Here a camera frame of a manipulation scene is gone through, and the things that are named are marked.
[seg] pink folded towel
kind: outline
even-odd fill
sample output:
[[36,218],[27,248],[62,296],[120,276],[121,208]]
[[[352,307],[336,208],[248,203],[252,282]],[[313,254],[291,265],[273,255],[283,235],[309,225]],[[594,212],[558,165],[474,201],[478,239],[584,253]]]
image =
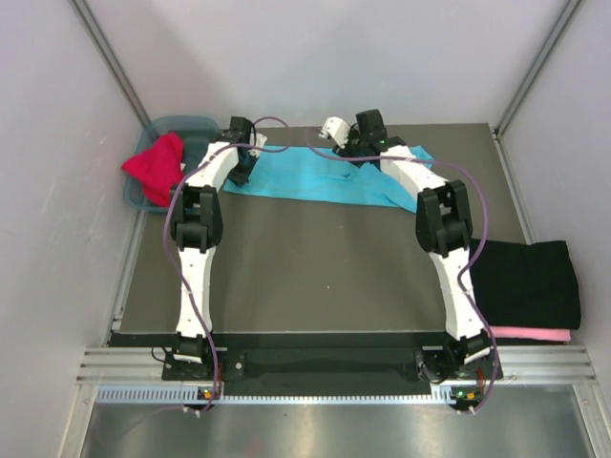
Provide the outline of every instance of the pink folded towel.
[[510,339],[537,339],[538,341],[570,342],[568,329],[544,329],[539,327],[491,326],[495,337]]

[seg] red cloth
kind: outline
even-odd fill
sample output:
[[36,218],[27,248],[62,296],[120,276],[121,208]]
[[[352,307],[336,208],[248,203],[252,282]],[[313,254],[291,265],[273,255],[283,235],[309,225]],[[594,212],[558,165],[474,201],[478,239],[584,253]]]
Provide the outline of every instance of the red cloth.
[[172,186],[184,177],[180,169],[182,147],[178,135],[162,135],[153,148],[126,160],[121,169],[142,183],[144,196],[155,205],[168,207]]

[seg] gray tabletop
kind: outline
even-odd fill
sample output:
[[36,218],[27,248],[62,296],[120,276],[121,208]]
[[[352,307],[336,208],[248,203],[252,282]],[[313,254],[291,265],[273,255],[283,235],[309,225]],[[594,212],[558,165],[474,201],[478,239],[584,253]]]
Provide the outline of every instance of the gray tabletop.
[[[435,158],[466,167],[488,201],[490,238],[522,241],[516,208],[486,124],[389,126]],[[284,144],[281,129],[262,129]],[[304,129],[290,129],[304,145]],[[328,146],[313,138],[317,146]],[[435,167],[447,178],[454,170]],[[481,207],[470,183],[474,236]],[[433,331],[444,328],[438,278],[415,238],[415,215],[221,192],[224,234],[214,259],[215,332]],[[163,217],[146,219],[122,332],[174,332],[179,279],[161,246]]]

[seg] metal corner post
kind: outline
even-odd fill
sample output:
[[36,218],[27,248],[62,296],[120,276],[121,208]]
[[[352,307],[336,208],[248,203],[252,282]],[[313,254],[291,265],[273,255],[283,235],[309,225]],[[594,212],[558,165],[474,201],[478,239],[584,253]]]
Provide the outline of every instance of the metal corner post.
[[132,86],[127,74],[118,61],[118,58],[116,57],[113,48],[106,38],[104,31],[101,29],[97,19],[95,19],[92,9],[87,4],[86,0],[68,1],[73,6],[76,15],[83,21],[87,32],[91,36],[92,40],[94,40],[95,46],[99,50],[104,62],[106,62],[108,70],[113,75],[116,84],[125,95],[125,98],[134,110],[140,124],[142,124],[142,127],[145,128],[151,123],[151,118],[146,113],[142,102],[140,102],[134,86]]
[[522,102],[526,98],[527,94],[531,91],[537,77],[541,73],[541,70],[545,66],[545,63],[549,60],[552,52],[558,45],[559,40],[568,29],[571,20],[575,17],[579,6],[583,3],[583,0],[568,0],[566,5],[562,9],[558,20],[554,24],[554,27],[550,31],[549,35],[545,39],[543,46],[537,53],[537,57],[533,61],[530,69],[522,79],[516,94],[512,98],[509,106],[505,110],[505,113],[498,123],[498,127],[495,128],[495,133],[499,137],[503,137],[507,128],[511,124],[512,120],[516,116],[517,110],[521,106]]

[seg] teal basket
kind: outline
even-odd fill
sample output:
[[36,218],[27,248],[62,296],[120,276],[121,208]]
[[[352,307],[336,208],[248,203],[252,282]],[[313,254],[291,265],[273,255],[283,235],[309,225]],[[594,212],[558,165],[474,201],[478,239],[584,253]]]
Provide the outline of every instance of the teal basket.
[[[219,126],[209,117],[204,116],[166,116],[149,124],[140,136],[136,154],[142,153],[153,146],[155,141],[170,132],[178,135],[183,143],[182,169],[185,174],[195,170],[208,151],[208,144],[219,133]],[[127,176],[123,186],[123,199],[132,207],[144,212],[166,213],[167,209],[156,206],[142,190],[142,184]]]

